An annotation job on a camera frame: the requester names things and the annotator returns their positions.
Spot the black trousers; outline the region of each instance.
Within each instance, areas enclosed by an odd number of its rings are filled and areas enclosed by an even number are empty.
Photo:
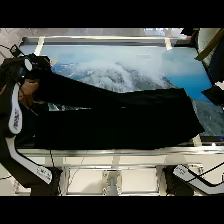
[[[156,149],[204,131],[184,89],[114,93],[50,73],[36,97],[88,109],[40,113],[35,148]]]

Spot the robotic arm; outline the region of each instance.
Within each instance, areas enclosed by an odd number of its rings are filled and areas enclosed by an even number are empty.
[[[3,71],[7,77],[5,89],[0,95],[0,163],[23,187],[31,188],[31,195],[57,195],[61,173],[56,168],[34,163],[20,154],[14,145],[15,136],[22,129],[22,113],[18,103],[20,85],[26,78],[33,78],[29,76],[33,67],[37,67],[36,70],[48,69],[47,59],[32,54],[5,59],[0,66],[0,72]]]

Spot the black pants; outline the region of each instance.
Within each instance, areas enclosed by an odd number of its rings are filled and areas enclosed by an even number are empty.
[[[156,149],[204,131],[184,89],[114,93],[50,73],[36,97],[88,108],[40,113],[37,148]]]

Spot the logo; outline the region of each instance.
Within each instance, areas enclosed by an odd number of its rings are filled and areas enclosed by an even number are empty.
[[[17,130],[19,125],[19,111],[15,109],[14,125],[13,127]]]

